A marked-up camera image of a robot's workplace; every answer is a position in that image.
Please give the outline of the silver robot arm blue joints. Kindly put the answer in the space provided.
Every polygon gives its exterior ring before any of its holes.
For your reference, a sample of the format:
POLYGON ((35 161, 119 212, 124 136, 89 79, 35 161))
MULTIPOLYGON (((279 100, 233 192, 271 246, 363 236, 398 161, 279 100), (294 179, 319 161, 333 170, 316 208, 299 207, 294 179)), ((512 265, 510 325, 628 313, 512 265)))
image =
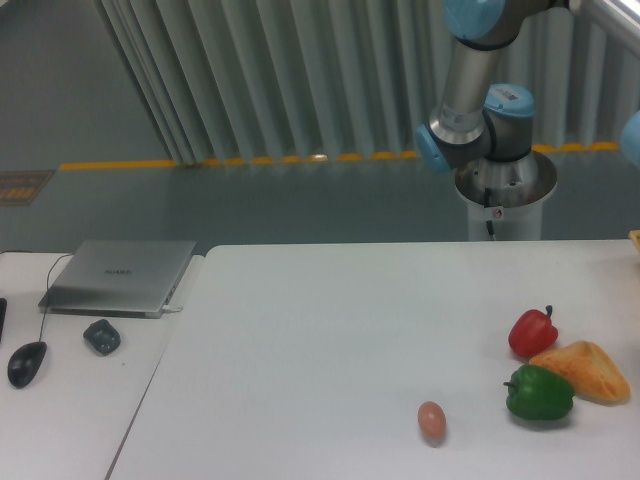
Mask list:
POLYGON ((420 157, 436 172, 457 169, 494 149, 484 104, 501 51, 524 21, 567 1, 446 1, 444 16, 456 44, 444 93, 416 129, 420 157))

